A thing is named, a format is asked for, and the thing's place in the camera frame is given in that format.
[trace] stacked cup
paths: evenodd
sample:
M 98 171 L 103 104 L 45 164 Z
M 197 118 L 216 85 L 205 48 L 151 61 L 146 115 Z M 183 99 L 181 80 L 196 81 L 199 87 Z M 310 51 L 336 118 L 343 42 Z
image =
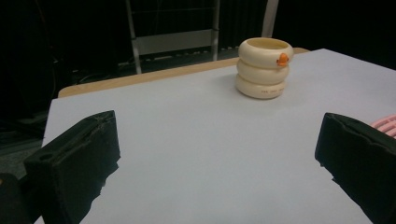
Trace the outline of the stacked cup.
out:
M 271 99 L 282 94 L 294 51 L 285 41 L 257 37 L 239 46 L 236 88 L 245 95 Z

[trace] white table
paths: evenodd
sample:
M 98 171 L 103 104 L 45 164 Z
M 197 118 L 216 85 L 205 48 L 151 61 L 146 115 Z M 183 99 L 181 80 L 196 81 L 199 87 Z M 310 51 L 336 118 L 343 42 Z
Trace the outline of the white table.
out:
M 326 112 L 366 123 L 396 113 L 396 71 L 315 50 L 295 55 L 272 100 L 242 95 L 235 75 L 54 100 L 44 145 L 92 114 L 117 116 L 120 168 L 82 223 L 371 223 L 314 152 Z

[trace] stacked rings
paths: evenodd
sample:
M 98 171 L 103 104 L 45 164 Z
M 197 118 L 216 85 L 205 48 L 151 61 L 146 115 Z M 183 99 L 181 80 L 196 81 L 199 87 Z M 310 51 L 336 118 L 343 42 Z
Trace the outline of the stacked rings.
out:
M 239 46 L 235 85 L 245 95 L 270 99 L 282 94 L 289 62 L 294 52 L 290 44 L 273 38 L 251 38 Z

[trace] orange logo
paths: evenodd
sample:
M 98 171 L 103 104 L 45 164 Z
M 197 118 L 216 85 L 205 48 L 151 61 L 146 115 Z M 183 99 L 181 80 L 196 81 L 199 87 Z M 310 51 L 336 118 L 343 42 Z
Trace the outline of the orange logo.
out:
M 281 53 L 279 59 L 276 60 L 278 66 L 286 66 L 288 65 L 289 57 L 285 53 Z

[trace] metal rack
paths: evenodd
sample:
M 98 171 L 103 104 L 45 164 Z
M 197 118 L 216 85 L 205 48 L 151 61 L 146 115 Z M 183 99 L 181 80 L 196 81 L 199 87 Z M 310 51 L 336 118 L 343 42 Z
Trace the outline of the metal rack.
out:
M 140 55 L 211 46 L 213 61 L 218 59 L 220 0 L 213 0 L 212 28 L 164 35 L 136 36 L 130 0 L 125 0 L 136 73 L 141 74 Z

